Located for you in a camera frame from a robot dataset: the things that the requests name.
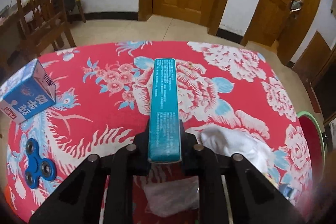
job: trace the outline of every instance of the white cloth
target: white cloth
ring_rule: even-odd
[[[216,154],[231,156],[240,153],[261,173],[267,173],[267,161],[272,157],[271,148],[244,131],[220,126],[210,126],[201,133],[202,144]]]

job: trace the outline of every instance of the peony pattern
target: peony pattern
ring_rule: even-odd
[[[214,45],[209,43],[188,42],[196,52],[202,52],[208,64],[223,71],[229,71],[233,78],[253,82],[254,78],[266,79],[266,73],[259,68],[265,62],[262,55],[247,49]]]
[[[269,77],[269,83],[261,82],[266,91],[266,99],[268,105],[279,113],[280,116],[285,115],[292,122],[296,121],[296,112],[286,90],[281,82],[273,77]]]
[[[138,65],[140,69],[144,69],[144,72],[135,78],[135,83],[132,85],[134,97],[139,112],[149,115],[154,60],[141,56],[134,59],[134,64]],[[232,107],[218,95],[230,92],[233,89],[233,84],[221,77],[215,79],[204,77],[205,72],[206,69],[201,64],[176,60],[180,119],[187,122],[195,117],[198,121],[203,122],[227,122],[232,126],[239,125],[239,119],[235,116]]]
[[[285,144],[286,146],[282,147],[281,150],[287,153],[285,159],[290,165],[290,174],[301,184],[307,186],[311,164],[308,145],[302,128],[290,124],[286,130]]]
[[[119,109],[130,107],[133,110],[135,97],[131,87],[133,78],[140,74],[139,69],[128,63],[120,65],[119,62],[114,65],[106,64],[105,69],[101,69],[98,63],[99,60],[93,64],[91,58],[87,60],[87,67],[82,67],[84,72],[83,82],[86,83],[88,77],[95,76],[95,83],[101,87],[99,93],[108,92],[109,97],[123,91],[122,99],[124,101],[117,101],[114,105],[119,105]]]

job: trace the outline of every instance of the fidget spinner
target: fidget spinner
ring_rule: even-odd
[[[56,178],[56,167],[52,160],[41,159],[39,155],[39,145],[35,139],[29,139],[26,143],[28,156],[28,168],[25,171],[26,183],[31,189],[36,189],[39,185],[39,178],[51,181]]]

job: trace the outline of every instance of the red floral tablecloth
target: red floral tablecloth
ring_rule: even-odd
[[[28,221],[89,154],[115,153],[144,131],[154,59],[163,57],[176,59],[179,116],[187,132],[198,136],[208,124],[248,132],[272,148],[268,173],[277,183],[297,189],[295,200],[310,187],[310,156],[299,120],[260,53],[197,42],[109,43],[40,57],[56,83],[56,104],[10,126],[8,183],[19,217]],[[34,190],[23,177],[28,138],[38,141],[41,157],[54,160],[58,175],[51,182],[40,179]],[[134,178],[134,223],[193,223],[193,211],[161,219],[147,208],[142,186],[172,180],[176,170],[153,165],[148,177]]]

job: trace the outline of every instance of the milk carton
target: milk carton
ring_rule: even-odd
[[[34,59],[0,87],[0,108],[21,123],[55,104],[55,84]]]

